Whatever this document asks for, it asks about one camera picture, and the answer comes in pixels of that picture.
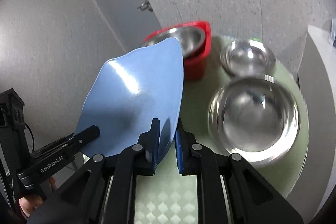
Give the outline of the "left hand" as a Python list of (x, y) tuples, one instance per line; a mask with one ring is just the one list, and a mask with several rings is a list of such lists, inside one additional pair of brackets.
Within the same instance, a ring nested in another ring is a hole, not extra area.
[(18, 205), (23, 218), (28, 219), (33, 211), (41, 206), (42, 203), (43, 199), (36, 194), (20, 198), (18, 201)]

